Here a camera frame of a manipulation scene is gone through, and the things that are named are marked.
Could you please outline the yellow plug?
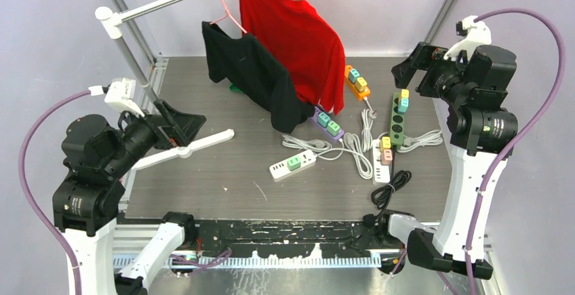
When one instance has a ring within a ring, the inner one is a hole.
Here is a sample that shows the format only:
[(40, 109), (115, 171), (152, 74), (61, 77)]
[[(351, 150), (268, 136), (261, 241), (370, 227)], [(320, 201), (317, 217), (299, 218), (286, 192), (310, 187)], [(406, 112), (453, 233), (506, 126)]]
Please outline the yellow plug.
[(385, 149), (391, 149), (392, 148), (391, 138), (389, 136), (383, 136), (380, 139), (379, 147), (381, 151)]

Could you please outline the pink plug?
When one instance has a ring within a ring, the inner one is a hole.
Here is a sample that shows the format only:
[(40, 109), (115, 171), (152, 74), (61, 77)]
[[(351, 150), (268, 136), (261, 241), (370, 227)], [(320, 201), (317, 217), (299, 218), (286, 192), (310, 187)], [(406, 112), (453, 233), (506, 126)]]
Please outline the pink plug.
[(385, 149), (381, 151), (380, 154), (380, 162), (382, 165), (390, 165), (393, 161), (393, 150), (392, 149)]

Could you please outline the white power strip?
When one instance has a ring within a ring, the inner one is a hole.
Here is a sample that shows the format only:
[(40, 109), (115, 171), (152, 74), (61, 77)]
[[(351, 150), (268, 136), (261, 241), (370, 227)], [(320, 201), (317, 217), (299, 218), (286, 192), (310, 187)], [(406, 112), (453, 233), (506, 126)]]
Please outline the white power strip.
[(391, 179), (391, 164), (393, 161), (391, 139), (383, 136), (372, 141), (372, 182), (374, 185), (384, 185)]
[(280, 181), (315, 165), (317, 156), (311, 150), (302, 151), (269, 167), (274, 181)]

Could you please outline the green plug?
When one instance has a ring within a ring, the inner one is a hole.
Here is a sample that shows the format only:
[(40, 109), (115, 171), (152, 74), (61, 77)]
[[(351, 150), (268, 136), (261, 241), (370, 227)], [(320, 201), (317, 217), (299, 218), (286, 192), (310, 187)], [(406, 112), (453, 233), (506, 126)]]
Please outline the green plug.
[(302, 160), (299, 156), (293, 156), (286, 160), (286, 165), (289, 171), (293, 172), (302, 165)]

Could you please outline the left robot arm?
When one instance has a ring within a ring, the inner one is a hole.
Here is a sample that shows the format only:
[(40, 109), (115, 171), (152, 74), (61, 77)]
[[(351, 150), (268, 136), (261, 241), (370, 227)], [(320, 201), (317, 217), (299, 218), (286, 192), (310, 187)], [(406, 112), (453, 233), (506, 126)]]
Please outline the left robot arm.
[(177, 111), (164, 100), (155, 106), (156, 115), (123, 111), (117, 127), (97, 114), (68, 127), (62, 143), (68, 174), (52, 203), (76, 294), (147, 294), (172, 252), (196, 244), (194, 217), (168, 212), (135, 261), (119, 272), (113, 269), (113, 235), (125, 193), (122, 177), (151, 149), (188, 146), (206, 120)]

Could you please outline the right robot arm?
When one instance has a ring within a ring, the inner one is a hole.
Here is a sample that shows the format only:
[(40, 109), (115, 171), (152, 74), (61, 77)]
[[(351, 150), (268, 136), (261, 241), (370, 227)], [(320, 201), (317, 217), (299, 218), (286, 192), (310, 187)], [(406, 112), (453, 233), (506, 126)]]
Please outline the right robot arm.
[(401, 241), (413, 265), (490, 279), (493, 268), (484, 257), (483, 235), (507, 163), (499, 161), (492, 173), (488, 168), (519, 131), (516, 116), (502, 107), (516, 69), (515, 54), (495, 45), (451, 57), (446, 48), (425, 42), (392, 68), (397, 87), (406, 87), (416, 71), (424, 71), (416, 91), (448, 105), (452, 175), (436, 229), (410, 214), (387, 211), (385, 224), (376, 230), (380, 245), (393, 248)]

